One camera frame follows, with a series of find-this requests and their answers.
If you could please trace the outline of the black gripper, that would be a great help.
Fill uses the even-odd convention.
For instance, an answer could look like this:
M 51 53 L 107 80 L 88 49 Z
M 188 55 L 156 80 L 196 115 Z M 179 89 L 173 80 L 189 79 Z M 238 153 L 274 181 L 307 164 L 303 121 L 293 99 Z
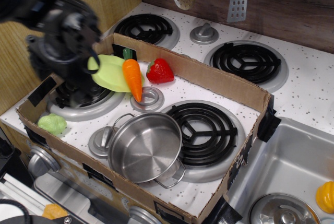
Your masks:
M 69 107 L 86 107 L 104 99 L 104 88 L 97 85 L 90 74 L 79 72 L 66 78 L 62 97 Z

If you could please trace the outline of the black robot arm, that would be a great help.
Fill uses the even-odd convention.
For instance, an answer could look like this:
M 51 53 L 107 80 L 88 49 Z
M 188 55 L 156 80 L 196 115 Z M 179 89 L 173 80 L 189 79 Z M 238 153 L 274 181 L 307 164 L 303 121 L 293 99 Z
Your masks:
M 30 63 L 40 79 L 55 73 L 68 89 L 65 101 L 81 107 L 100 97 L 88 70 L 88 59 L 98 56 L 93 46 L 100 41 L 98 18 L 82 0 L 1 0 L 1 22 L 18 22 L 43 33 L 27 36 Z

